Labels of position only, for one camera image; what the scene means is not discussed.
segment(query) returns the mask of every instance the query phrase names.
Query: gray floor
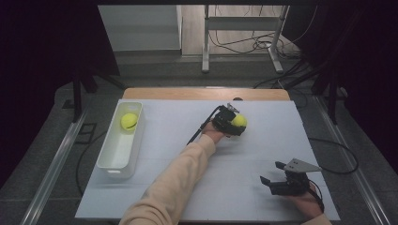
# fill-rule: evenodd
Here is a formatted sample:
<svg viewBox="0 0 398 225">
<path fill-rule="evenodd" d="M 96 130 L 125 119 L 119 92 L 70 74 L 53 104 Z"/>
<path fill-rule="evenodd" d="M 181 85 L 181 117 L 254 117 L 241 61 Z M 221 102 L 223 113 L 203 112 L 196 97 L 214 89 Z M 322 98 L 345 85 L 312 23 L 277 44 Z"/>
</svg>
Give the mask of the gray floor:
<svg viewBox="0 0 398 225">
<path fill-rule="evenodd" d="M 121 77 L 117 80 L 128 86 L 226 86 L 252 87 L 255 83 L 278 76 L 266 55 L 254 57 L 212 57 L 209 74 L 200 71 L 200 57 L 180 56 L 118 56 Z M 283 66 L 290 68 L 295 61 L 284 60 Z M 95 137 L 109 126 L 117 100 L 123 91 L 108 82 L 96 78 L 99 91 L 92 96 L 86 124 L 96 123 Z M 309 137 L 331 139 L 326 123 L 319 112 L 309 88 L 312 81 L 304 82 L 289 92 L 295 100 L 303 125 Z M 269 84 L 259 88 L 269 88 Z M 66 100 L 72 99 L 71 85 L 58 89 L 55 104 L 48 120 L 31 145 L 25 158 L 0 191 L 0 224 L 20 223 L 29 203 L 53 160 L 73 116 L 72 109 L 63 109 Z M 350 117 L 342 101 L 338 102 L 337 120 L 348 146 L 360 160 L 360 168 L 382 202 L 391 224 L 398 224 L 398 177 L 386 163 L 369 138 Z M 86 135 L 77 140 L 87 141 Z M 74 219 L 81 195 L 77 188 L 75 173 L 79 157 L 84 152 L 79 168 L 79 183 L 84 189 L 95 160 L 98 156 L 103 136 L 94 143 L 75 143 L 62 172 L 54 186 L 49 201 L 45 205 L 38 224 L 109 224 Z M 337 147 L 321 142 L 312 142 L 319 164 L 333 168 L 346 168 Z M 330 193 L 342 221 L 333 224 L 376 224 L 366 202 L 351 175 L 324 173 Z"/>
</svg>

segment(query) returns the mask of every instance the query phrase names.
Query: black curtain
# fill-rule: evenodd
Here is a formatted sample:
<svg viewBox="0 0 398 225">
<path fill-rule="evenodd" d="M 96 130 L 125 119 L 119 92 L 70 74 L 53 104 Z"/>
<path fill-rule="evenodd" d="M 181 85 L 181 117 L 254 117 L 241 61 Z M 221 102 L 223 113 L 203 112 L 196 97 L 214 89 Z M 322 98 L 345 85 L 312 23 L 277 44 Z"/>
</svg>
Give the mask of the black curtain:
<svg viewBox="0 0 398 225">
<path fill-rule="evenodd" d="M 346 108 L 398 172 L 398 7 L 372 1 L 341 55 Z"/>
<path fill-rule="evenodd" d="M 57 88 L 80 74 L 95 91 L 93 71 L 119 72 L 98 7 L 89 1 L 3 1 L 0 14 L 3 186 L 46 120 Z"/>
</svg>

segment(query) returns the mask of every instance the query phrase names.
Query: forearm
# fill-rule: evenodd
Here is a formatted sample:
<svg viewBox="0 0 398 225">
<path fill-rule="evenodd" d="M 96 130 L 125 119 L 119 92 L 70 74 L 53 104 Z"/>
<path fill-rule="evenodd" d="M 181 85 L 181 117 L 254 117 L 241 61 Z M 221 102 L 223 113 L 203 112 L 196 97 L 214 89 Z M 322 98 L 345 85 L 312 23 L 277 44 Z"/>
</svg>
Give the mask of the forearm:
<svg viewBox="0 0 398 225">
<path fill-rule="evenodd" d="M 315 217 L 301 225 L 331 225 L 329 219 L 326 217 L 325 214 L 322 214 L 318 217 Z"/>
<path fill-rule="evenodd" d="M 141 201 L 127 210 L 120 224 L 177 224 L 214 152 L 215 144 L 207 135 L 187 145 L 146 190 Z"/>
</svg>

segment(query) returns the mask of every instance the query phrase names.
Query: beige sleeve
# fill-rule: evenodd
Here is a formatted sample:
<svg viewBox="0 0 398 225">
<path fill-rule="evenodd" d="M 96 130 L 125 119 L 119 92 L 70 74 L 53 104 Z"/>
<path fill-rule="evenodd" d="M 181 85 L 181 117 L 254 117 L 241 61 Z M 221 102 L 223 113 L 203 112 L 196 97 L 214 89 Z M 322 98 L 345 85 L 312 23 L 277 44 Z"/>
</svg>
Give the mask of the beige sleeve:
<svg viewBox="0 0 398 225">
<path fill-rule="evenodd" d="M 301 225 L 331 225 L 330 220 L 326 217 L 325 214 L 322 214 L 318 217 L 315 217 Z"/>
<path fill-rule="evenodd" d="M 202 135 L 176 157 L 132 205 L 120 224 L 177 224 L 196 182 L 207 168 L 208 158 L 216 147 Z"/>
</svg>

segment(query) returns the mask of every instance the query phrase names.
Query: person's hand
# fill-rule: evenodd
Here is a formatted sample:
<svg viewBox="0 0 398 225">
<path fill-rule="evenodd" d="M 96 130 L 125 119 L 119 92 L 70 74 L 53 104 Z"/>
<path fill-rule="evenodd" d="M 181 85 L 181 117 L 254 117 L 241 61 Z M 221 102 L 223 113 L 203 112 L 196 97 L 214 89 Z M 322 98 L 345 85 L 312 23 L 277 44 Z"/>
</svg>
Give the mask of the person's hand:
<svg viewBox="0 0 398 225">
<path fill-rule="evenodd" d="M 219 132 L 213 127 L 213 123 L 211 121 L 208 122 L 205 128 L 202 129 L 202 134 L 206 134 L 213 140 L 214 143 L 218 143 L 225 136 L 224 133 Z"/>
<path fill-rule="evenodd" d="M 316 192 L 315 186 L 310 183 L 310 188 Z M 301 196 L 286 196 L 297 209 L 308 219 L 311 220 L 322 215 L 322 210 L 314 198 L 308 191 Z"/>
</svg>

